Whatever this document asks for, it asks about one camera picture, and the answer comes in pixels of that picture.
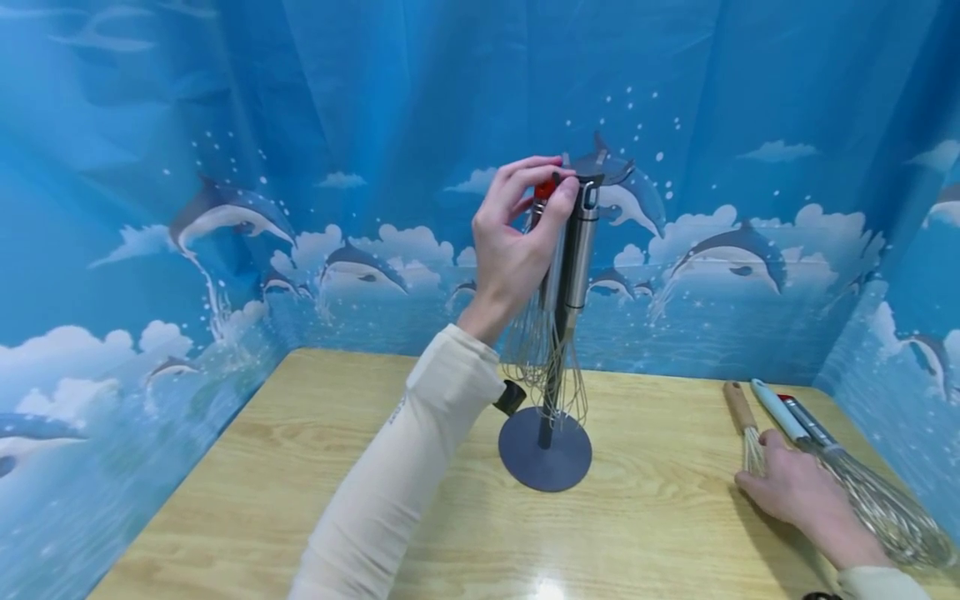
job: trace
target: white sleeve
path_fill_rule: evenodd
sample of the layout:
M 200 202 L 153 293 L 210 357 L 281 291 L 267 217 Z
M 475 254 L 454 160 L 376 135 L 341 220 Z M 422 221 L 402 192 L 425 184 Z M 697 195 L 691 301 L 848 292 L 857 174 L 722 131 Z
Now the white sleeve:
M 844 600 L 930 600 L 912 577 L 889 566 L 857 566 L 837 579 Z
M 504 384 L 499 357 L 449 325 L 317 523 L 288 600 L 385 599 L 457 446 Z

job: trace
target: curtain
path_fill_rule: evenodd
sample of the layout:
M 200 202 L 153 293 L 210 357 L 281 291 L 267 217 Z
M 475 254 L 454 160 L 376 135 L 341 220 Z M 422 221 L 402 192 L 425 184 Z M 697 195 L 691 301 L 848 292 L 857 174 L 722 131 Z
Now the curtain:
M 0 0 L 0 591 L 83 597 L 291 349 L 418 354 L 533 153 L 635 166 L 601 193 L 584 368 L 815 384 L 960 537 L 958 26 L 943 0 Z

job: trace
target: right hand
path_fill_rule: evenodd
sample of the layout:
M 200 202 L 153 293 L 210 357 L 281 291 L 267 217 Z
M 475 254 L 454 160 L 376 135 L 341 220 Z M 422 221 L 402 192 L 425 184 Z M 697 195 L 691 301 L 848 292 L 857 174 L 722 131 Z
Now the right hand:
M 746 471 L 735 476 L 758 507 L 801 530 L 838 569 L 892 565 L 853 512 L 847 493 L 816 458 L 788 448 L 774 429 L 764 431 L 760 443 L 766 477 Z
M 547 201 L 537 227 L 529 233 L 517 231 L 511 222 L 533 202 L 523 198 L 524 190 L 554 173 L 563 181 Z M 580 184 L 575 175 L 561 167 L 559 156 L 531 156 L 497 170 L 473 217 L 477 290 L 457 323 L 466 333 L 492 346 L 540 286 L 577 199 Z

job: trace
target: dolphin print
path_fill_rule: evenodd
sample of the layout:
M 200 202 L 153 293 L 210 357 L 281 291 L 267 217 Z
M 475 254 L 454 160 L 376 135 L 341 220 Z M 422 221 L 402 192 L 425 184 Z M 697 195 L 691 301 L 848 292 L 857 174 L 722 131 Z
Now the dolphin print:
M 601 210 L 618 211 L 611 225 L 635 221 L 657 237 L 663 237 L 666 211 L 660 192 L 642 171 L 635 169 L 634 161 L 624 160 L 611 153 L 600 132 L 593 133 L 593 152 L 581 156 L 571 164 L 577 173 L 593 174 L 598 170 L 608 176 L 599 192 Z M 629 177 L 620 177 L 624 171 Z
M 161 2 L 159 5 L 168 11 L 176 11 L 198 19 L 212 19 L 216 18 L 218 14 L 213 9 L 188 4 L 187 0 L 169 0 L 168 2 Z
M 931 217 L 937 217 L 960 227 L 960 183 L 948 185 L 940 190 L 937 202 L 933 203 L 926 215 L 924 224 Z
M 636 300 L 634 285 L 613 267 L 604 269 L 596 276 L 591 277 L 587 285 L 587 291 L 613 294 L 620 296 L 623 300 L 626 298 Z
M 330 273 L 353 275 L 368 283 L 383 281 L 404 294 L 410 292 L 407 282 L 385 260 L 354 247 L 346 237 L 344 246 L 331 252 L 326 258 L 324 270 L 320 274 L 320 282 L 323 282 Z
M 603 221 L 617 221 L 620 218 L 620 215 L 623 214 L 623 208 L 619 204 L 611 204 L 610 206 L 597 205 L 597 216 Z
M 847 294 L 854 296 L 855 298 L 860 296 L 863 293 L 863 288 L 867 284 L 867 281 L 870 280 L 870 277 L 874 274 L 873 271 L 861 271 L 856 274 L 856 277 L 851 279 L 836 293 L 836 296 L 833 297 L 833 300 L 827 303 L 826 306 L 821 310 L 822 315 L 826 315 L 833 307 L 837 305 Z
M 263 289 L 264 294 L 270 290 L 286 290 L 293 294 L 298 294 L 300 292 L 296 283 L 291 281 L 289 277 L 280 271 L 277 271 L 276 269 L 271 270 L 265 277 L 261 279 L 260 287 Z
M 108 21 L 137 16 L 153 16 L 146 9 L 138 7 L 115 5 L 97 12 L 86 21 L 82 28 L 72 36 L 48 36 L 51 40 L 70 46 L 81 48 L 96 48 L 109 52 L 141 52 L 150 50 L 156 44 L 133 37 L 110 36 L 99 31 L 100 26 Z
M 234 228 L 250 237 L 269 231 L 296 246 L 295 233 L 280 209 L 270 200 L 200 175 L 200 191 L 184 206 L 170 224 L 170 239 L 183 254 L 192 255 L 190 243 L 218 228 Z
M 182 358 L 168 356 L 165 361 L 147 373 L 146 383 L 149 386 L 154 382 L 154 380 L 156 380 L 157 377 L 162 377 L 164 375 L 180 376 L 189 372 L 200 372 L 200 369 L 198 369 L 193 363 L 183 360 Z
M 786 284 L 786 262 L 780 249 L 744 220 L 733 231 L 718 233 L 690 249 L 670 273 L 670 279 L 691 261 L 699 258 L 725 260 L 732 264 L 731 272 L 738 276 L 759 278 L 778 294 Z
M 86 436 L 64 420 L 23 413 L 0 413 L 0 478 L 28 455 L 83 442 Z
M 465 281 L 453 288 L 453 292 L 450 294 L 449 300 L 446 301 L 446 308 L 450 310 L 453 308 L 453 302 L 456 301 L 461 296 L 473 296 L 477 292 L 477 282 L 471 279 L 470 281 Z
M 903 343 L 916 350 L 920 365 L 937 382 L 937 389 L 950 401 L 953 396 L 953 374 L 947 347 L 943 341 L 923 333 L 914 333 Z
M 634 294 L 638 296 L 646 296 L 647 298 L 652 298 L 654 296 L 654 285 L 650 279 L 646 281 L 641 281 L 634 286 Z

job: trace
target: round stand base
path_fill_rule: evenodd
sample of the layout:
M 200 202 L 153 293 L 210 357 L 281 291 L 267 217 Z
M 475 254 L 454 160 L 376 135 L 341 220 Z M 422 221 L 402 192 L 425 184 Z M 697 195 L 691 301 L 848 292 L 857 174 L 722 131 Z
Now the round stand base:
M 587 430 L 564 414 L 563 428 L 554 423 L 553 443 L 537 444 L 540 408 L 514 413 L 500 429 L 500 460 L 518 482 L 539 492 L 569 490 L 587 475 L 593 446 Z

